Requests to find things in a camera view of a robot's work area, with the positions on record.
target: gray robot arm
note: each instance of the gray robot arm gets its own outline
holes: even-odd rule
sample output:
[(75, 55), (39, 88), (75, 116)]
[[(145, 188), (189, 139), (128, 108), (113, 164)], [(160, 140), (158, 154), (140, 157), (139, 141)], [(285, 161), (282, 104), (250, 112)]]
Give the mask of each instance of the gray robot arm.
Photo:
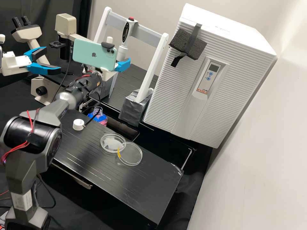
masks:
[[(36, 199), (36, 175), (47, 171), (60, 146), (60, 119), (68, 109), (76, 109), (101, 83), (102, 75), (95, 70), (70, 83), (64, 91), (57, 94), (54, 102), (40, 109), (33, 133), (30, 132), (27, 112), (13, 117), (6, 124), (0, 136), (2, 149), (14, 148), (24, 141), (30, 144), (6, 158), (6, 179), (13, 206), (6, 216), (5, 229), (48, 228), (48, 212), (38, 206)], [(32, 120), (35, 113), (35, 110), (29, 111)]]

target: black backdrop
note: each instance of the black backdrop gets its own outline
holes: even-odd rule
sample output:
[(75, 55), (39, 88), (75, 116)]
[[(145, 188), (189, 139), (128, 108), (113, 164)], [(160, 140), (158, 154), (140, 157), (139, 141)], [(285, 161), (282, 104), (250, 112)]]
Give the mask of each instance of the black backdrop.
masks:
[[(55, 17), (59, 13), (68, 13), (77, 18), (77, 33), (87, 36), (91, 11), (91, 0), (0, 0), (0, 34), (5, 35), (3, 50), (13, 51), (16, 56), (29, 50), (27, 43), (16, 42), (11, 35), (15, 28), (12, 17), (26, 15), (34, 24), (41, 27), (42, 35), (38, 38), (41, 46), (47, 46), (47, 58), (50, 64), (59, 64), (59, 51), (51, 49), (49, 43), (58, 39), (54, 30)], [(16, 76), (1, 75), (0, 87), (21, 80), (27, 73)]]

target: black foam block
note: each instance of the black foam block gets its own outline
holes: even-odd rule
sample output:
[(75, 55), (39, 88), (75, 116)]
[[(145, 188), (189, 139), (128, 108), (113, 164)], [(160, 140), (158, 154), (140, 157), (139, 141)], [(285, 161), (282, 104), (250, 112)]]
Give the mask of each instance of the black foam block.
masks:
[[(189, 32), (186, 32), (183, 29), (179, 29), (169, 45), (180, 52), (185, 52), (185, 47), (188, 44), (190, 36), (191, 34)], [(206, 45), (207, 45), (206, 42), (204, 42), (199, 38), (196, 38), (194, 44), (187, 53), (187, 56), (189, 58), (192, 58), (193, 60), (197, 60), (200, 57)]]

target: white wall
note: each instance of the white wall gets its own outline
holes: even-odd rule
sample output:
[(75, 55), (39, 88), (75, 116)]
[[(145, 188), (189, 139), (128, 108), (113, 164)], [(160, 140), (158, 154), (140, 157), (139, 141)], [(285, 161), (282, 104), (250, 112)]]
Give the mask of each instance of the white wall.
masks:
[[(93, 0), (88, 38), (94, 39), (106, 6), (122, 16), (133, 16), (140, 24), (161, 34), (166, 32), (172, 38), (183, 6), (185, 3), (190, 3), (258, 29), (279, 54), (281, 42), (279, 39), (274, 39), (275, 34), (280, 31), (280, 25), (287, 21), (293, 2), (291, 0)], [(112, 28), (108, 30), (107, 35), (114, 38), (116, 47), (120, 45), (121, 31)], [(135, 38), (129, 41), (128, 47), (132, 63), (147, 70), (155, 48)], [(160, 73), (166, 52), (167, 49), (159, 62), (156, 75)]]
[(292, 39), (205, 175), (188, 230), (307, 229), (307, 2), (296, 4), (276, 35)]

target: display screen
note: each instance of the display screen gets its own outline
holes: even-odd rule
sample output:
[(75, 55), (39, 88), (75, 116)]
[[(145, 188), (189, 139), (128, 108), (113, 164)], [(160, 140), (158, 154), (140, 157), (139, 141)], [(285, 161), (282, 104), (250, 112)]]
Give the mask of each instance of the display screen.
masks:
[(217, 72), (218, 71), (218, 66), (216, 65), (210, 65), (209, 70), (213, 71), (213, 72)]

